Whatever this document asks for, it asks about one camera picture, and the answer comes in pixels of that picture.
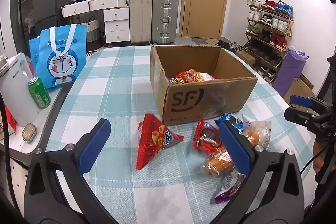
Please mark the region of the person's right hand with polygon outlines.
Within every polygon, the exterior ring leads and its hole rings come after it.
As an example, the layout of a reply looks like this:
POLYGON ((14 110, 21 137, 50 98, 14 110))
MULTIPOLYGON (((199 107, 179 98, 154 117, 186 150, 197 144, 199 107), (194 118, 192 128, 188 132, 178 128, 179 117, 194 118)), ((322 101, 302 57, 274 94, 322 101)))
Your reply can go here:
POLYGON ((321 151, 326 146, 327 143, 325 141, 319 140, 317 137, 315 138, 313 144, 313 156, 315 157, 315 159, 313 160, 313 169, 316 174, 319 173, 319 171, 324 165, 327 148, 323 152, 321 151))

